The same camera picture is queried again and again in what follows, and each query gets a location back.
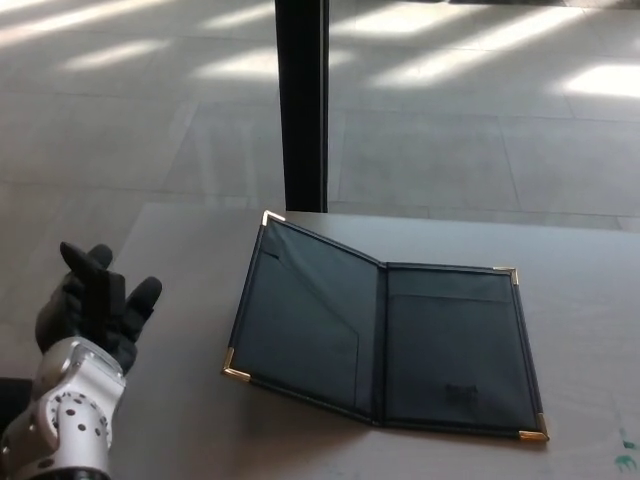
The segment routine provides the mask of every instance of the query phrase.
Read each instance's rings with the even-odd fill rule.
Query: open folder
[[[549,439],[513,268],[386,263],[265,212],[223,373],[381,427]]]

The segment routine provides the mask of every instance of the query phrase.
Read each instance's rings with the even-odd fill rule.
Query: tile floor
[[[331,17],[332,211],[640,231],[640,10]],[[61,239],[117,251],[147,201],[281,208],[280,142],[269,0],[0,2],[1,333],[32,343]]]

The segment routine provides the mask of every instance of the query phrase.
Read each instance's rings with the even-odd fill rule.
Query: green marker stain
[[[620,437],[622,437],[622,445],[624,445],[624,448],[628,448],[629,450],[639,450],[635,443],[627,440],[627,431],[624,428],[620,429]]]
[[[629,455],[620,455],[617,457],[616,466],[620,472],[635,472],[638,470],[636,461]]]

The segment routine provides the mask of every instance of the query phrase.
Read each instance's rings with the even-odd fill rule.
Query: gold metal corner
[[[549,432],[547,431],[547,421],[544,418],[543,413],[539,413],[538,417],[538,427],[540,427],[540,431],[545,434],[547,439],[549,439]]]
[[[520,440],[523,442],[548,442],[549,437],[542,432],[526,432],[521,430],[518,432]]]
[[[518,281],[518,270],[516,270],[513,267],[493,267],[494,270],[502,270],[504,272],[509,272],[509,274],[511,275],[511,282],[514,285],[519,285],[520,282]]]
[[[222,366],[222,373],[232,378],[242,380],[243,382],[250,382],[251,375],[248,373],[240,372],[231,368],[231,360],[233,359],[233,347],[229,347],[227,350],[227,356],[224,358],[224,365]]]
[[[267,225],[267,222],[269,221],[269,217],[273,217],[277,220],[280,220],[281,222],[285,221],[285,218],[281,215],[278,215],[277,213],[273,213],[270,212],[269,210],[265,210],[264,213],[262,214],[262,225]]]

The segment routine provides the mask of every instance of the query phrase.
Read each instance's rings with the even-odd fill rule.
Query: robotic hand
[[[125,299],[111,250],[62,243],[71,271],[36,322],[43,358],[27,409],[6,429],[2,471],[11,480],[108,480],[111,422],[136,359],[138,340],[162,292],[156,278]]]

